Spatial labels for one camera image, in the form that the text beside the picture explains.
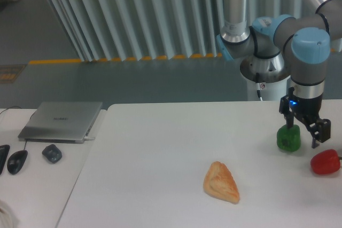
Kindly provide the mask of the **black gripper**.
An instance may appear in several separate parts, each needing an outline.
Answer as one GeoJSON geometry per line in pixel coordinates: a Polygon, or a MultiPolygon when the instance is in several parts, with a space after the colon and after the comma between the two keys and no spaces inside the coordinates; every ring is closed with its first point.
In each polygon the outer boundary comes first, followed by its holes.
{"type": "Polygon", "coordinates": [[[322,94],[314,98],[299,97],[295,94],[295,88],[290,87],[287,95],[280,99],[279,112],[284,115],[286,128],[293,127],[294,118],[307,124],[306,128],[312,136],[312,148],[317,148],[319,143],[331,138],[331,121],[319,116],[322,98],[322,94]]]}

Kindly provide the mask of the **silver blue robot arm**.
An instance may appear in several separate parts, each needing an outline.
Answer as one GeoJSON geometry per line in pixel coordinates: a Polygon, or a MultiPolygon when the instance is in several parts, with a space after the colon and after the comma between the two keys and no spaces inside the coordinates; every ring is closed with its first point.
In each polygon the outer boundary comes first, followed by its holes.
{"type": "Polygon", "coordinates": [[[259,99],[263,84],[290,79],[279,104],[286,124],[276,136],[277,146],[289,152],[301,144],[295,120],[311,134],[312,148],[331,136],[331,122],[319,111],[330,43],[341,38],[341,0],[304,1],[314,10],[313,16],[259,17],[248,26],[247,0],[223,0],[225,24],[216,38],[225,59],[244,57],[240,72],[255,83],[259,99]]]}

